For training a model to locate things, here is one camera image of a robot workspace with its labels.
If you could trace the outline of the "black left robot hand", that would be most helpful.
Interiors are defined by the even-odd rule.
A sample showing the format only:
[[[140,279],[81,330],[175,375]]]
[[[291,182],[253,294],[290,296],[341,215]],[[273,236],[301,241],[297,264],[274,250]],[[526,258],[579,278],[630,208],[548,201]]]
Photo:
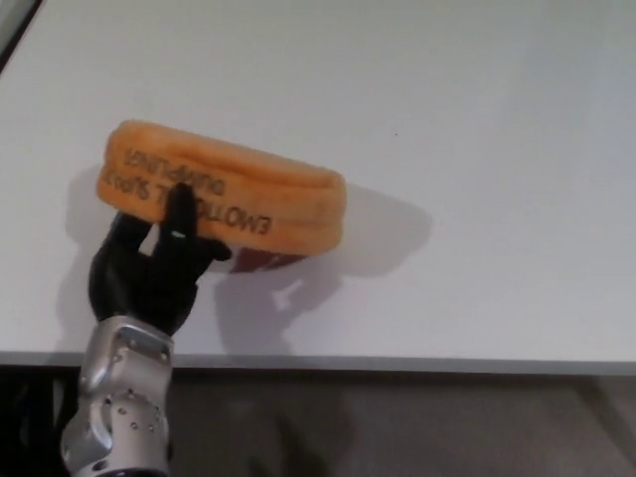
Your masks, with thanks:
[[[197,281],[214,261],[226,261],[231,249],[197,234],[198,206],[193,189],[170,189],[150,254],[140,251],[151,225],[119,212],[92,259],[88,297],[97,320],[127,316],[174,335],[195,303]]]

